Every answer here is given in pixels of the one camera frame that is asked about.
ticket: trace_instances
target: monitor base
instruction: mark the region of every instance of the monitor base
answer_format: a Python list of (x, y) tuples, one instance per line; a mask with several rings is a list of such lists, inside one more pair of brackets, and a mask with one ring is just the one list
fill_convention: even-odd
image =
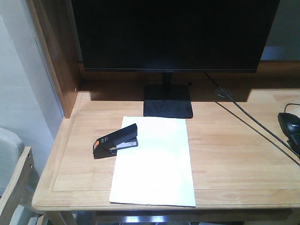
[(193, 110), (186, 85), (146, 85), (144, 116), (190, 119)]

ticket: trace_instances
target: power cord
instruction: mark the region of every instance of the power cord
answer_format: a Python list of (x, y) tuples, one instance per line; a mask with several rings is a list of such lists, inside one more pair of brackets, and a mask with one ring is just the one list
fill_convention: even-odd
[(289, 105), (300, 105), (300, 104), (297, 104), (297, 103), (288, 103), (288, 104), (285, 105), (285, 111), (286, 111), (286, 108), (287, 108)]
[(252, 119), (255, 123), (257, 123), (261, 128), (263, 128), (265, 131), (267, 131), (270, 135), (272, 135), (274, 138), (276, 138), (280, 143), (282, 143), (286, 148), (288, 148), (292, 153), (294, 153), (299, 159), (300, 155), (292, 149), (288, 144), (286, 144), (283, 140), (281, 140), (278, 136), (276, 136), (274, 133), (272, 133), (269, 129), (267, 129), (263, 124), (261, 124), (258, 120), (256, 120), (253, 116), (251, 116), (246, 110), (244, 110), (232, 97), (230, 97), (218, 84), (217, 82), (209, 76), (207, 73), (204, 73), (216, 86), (217, 88), (226, 95), (227, 98), (229, 98), (243, 113), (245, 113), (250, 119)]

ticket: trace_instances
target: cable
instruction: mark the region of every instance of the cable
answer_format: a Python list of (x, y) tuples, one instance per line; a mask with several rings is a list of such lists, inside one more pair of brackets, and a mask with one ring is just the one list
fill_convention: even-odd
[(300, 105), (300, 104), (297, 104), (297, 103), (288, 103), (288, 104), (285, 105), (285, 111), (286, 111), (287, 106), (289, 106), (289, 105)]
[(223, 92), (227, 98), (229, 98), (243, 113), (245, 113), (250, 119), (252, 119), (255, 123), (257, 123), (261, 128), (263, 128), (265, 131), (267, 131), (270, 135), (275, 137), (280, 143), (282, 143), (285, 147), (287, 147), (292, 153), (294, 153), (299, 159), (300, 155), (292, 149), (288, 144), (286, 144), (283, 140), (281, 140), (278, 136), (276, 136), (274, 133), (272, 133), (270, 130), (268, 130), (263, 124), (261, 124), (258, 120), (256, 120), (253, 116), (251, 116), (246, 110), (244, 110), (234, 99), (232, 99), (218, 84), (217, 82), (212, 79), (207, 73), (204, 73), (216, 86), (219, 88), (221, 92)]

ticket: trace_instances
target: paper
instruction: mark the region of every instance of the paper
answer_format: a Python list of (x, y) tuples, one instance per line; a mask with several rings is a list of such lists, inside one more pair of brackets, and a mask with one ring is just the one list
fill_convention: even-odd
[(124, 117), (137, 124), (138, 147), (118, 151), (110, 202), (195, 207), (184, 119)]

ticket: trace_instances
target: black stapler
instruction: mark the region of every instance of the black stapler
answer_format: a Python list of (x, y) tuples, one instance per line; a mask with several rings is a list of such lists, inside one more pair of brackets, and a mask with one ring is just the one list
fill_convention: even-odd
[(106, 158), (117, 155), (118, 149), (138, 146), (137, 126), (132, 124), (113, 133), (98, 138), (93, 145), (94, 158)]

